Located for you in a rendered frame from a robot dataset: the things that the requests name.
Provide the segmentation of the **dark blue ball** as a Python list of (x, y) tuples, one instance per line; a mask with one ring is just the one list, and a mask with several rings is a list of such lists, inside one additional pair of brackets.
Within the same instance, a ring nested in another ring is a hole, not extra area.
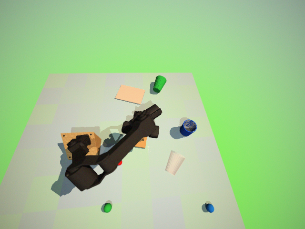
[(210, 213), (214, 212), (214, 207), (213, 207), (212, 204), (207, 204), (207, 205), (206, 205), (206, 209), (207, 209), (207, 211), (210, 212)]

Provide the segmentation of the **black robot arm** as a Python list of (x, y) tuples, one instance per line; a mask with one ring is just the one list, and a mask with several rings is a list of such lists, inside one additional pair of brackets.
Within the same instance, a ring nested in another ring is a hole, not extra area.
[[(67, 167), (65, 176), (80, 191), (88, 190), (100, 184), (106, 175), (111, 174), (125, 156), (144, 137), (151, 135), (156, 127), (154, 119), (162, 114), (156, 104), (146, 110), (135, 111), (133, 119), (128, 123), (132, 129), (117, 142), (108, 152), (101, 155), (86, 155), (91, 145), (89, 135), (77, 135), (68, 142), (68, 150), (72, 153), (72, 164)], [(90, 165), (97, 165), (104, 170), (98, 175)]]

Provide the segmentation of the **green ball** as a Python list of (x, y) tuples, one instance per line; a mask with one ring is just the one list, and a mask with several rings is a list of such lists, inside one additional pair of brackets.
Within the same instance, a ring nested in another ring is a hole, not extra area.
[(109, 213), (111, 211), (112, 205), (111, 203), (106, 203), (104, 206), (104, 212)]

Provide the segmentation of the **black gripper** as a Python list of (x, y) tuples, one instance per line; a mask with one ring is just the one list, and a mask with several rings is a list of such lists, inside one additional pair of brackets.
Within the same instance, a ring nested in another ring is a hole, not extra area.
[[(159, 126), (156, 125), (155, 127), (156, 127), (155, 131), (151, 135), (149, 135), (149, 137), (151, 138), (158, 138)], [(132, 127), (129, 125), (128, 121), (124, 121), (122, 125), (122, 133), (127, 134), (131, 129)]]

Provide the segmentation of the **green cup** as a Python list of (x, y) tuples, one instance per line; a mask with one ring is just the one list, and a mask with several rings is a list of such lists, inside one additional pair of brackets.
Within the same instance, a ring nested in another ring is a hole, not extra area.
[(162, 88), (163, 88), (163, 86), (165, 85), (165, 83), (166, 83), (166, 78), (163, 77), (163, 76), (161, 76), (161, 75), (158, 75), (158, 76), (156, 77), (156, 80), (155, 80), (155, 84), (154, 84), (153, 90), (154, 90), (156, 93), (159, 93), (159, 92), (162, 90)]

